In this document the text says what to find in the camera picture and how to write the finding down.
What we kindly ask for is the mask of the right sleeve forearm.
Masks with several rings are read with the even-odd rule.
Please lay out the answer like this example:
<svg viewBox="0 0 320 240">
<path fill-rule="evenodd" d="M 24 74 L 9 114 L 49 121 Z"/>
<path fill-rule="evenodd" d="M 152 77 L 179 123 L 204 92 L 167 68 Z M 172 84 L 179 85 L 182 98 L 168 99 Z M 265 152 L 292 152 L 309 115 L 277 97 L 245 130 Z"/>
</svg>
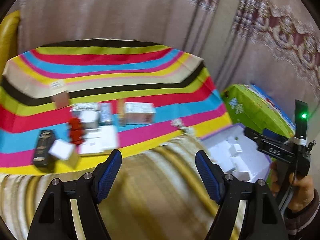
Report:
<svg viewBox="0 0 320 240">
<path fill-rule="evenodd" d="M 299 212 L 293 213 L 286 209 L 284 222 L 288 239 L 320 240 L 319 195 L 314 189 L 311 203 Z"/>
</svg>

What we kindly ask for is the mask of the person's right hand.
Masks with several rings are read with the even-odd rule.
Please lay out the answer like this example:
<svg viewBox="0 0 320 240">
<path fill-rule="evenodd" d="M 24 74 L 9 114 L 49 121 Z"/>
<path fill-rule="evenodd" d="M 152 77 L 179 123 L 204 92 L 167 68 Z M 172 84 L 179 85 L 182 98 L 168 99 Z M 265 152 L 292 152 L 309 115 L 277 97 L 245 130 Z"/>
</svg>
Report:
<svg viewBox="0 0 320 240">
<path fill-rule="evenodd" d="M 278 171 L 277 162 L 273 161 L 270 165 L 271 169 L 271 192 L 275 196 L 280 191 L 280 184 L 278 183 Z M 314 186 L 312 176 L 306 176 L 304 178 L 295 177 L 292 173 L 289 177 L 290 184 L 292 183 L 296 190 L 293 193 L 291 202 L 288 204 L 288 208 L 297 213 L 307 207 L 314 198 Z"/>
</svg>

